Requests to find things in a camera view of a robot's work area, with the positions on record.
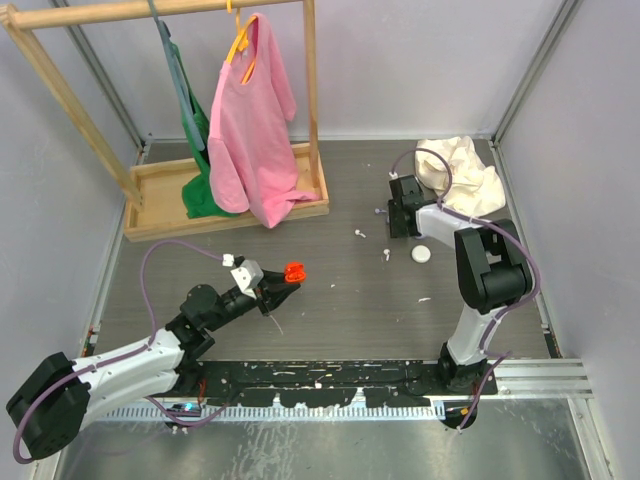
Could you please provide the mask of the orange charging case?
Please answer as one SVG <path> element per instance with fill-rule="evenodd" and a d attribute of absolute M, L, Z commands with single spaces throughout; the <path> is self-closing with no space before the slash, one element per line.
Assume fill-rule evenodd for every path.
<path fill-rule="evenodd" d="M 287 284 L 301 284 L 307 278 L 304 264 L 301 262 L 290 262 L 284 269 L 284 281 Z"/>

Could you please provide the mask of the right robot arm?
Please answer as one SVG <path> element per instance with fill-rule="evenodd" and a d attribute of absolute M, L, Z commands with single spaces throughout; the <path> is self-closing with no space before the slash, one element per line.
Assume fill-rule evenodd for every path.
<path fill-rule="evenodd" d="M 447 213 L 425 196 L 413 175 L 393 178 L 389 187 L 390 236 L 432 238 L 455 253 L 464 307 L 453 335 L 441 348 L 437 371 L 444 390 L 462 393 L 486 371 L 499 312 L 532 291 L 527 258 L 513 243 L 517 232 L 512 221 L 471 222 Z"/>

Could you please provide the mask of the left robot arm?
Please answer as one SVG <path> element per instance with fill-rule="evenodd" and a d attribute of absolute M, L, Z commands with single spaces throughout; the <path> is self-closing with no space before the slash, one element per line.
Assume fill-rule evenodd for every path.
<path fill-rule="evenodd" d="M 92 422 L 134 400 L 170 390 L 191 395 L 212 333 L 253 309 L 270 315 L 306 279 L 300 263 L 273 272 L 246 261 L 231 274 L 235 284 L 224 293 L 193 287 L 178 315 L 142 340 L 90 357 L 58 352 L 43 359 L 6 404 L 16 427 L 15 460 L 28 464 L 57 453 Z"/>

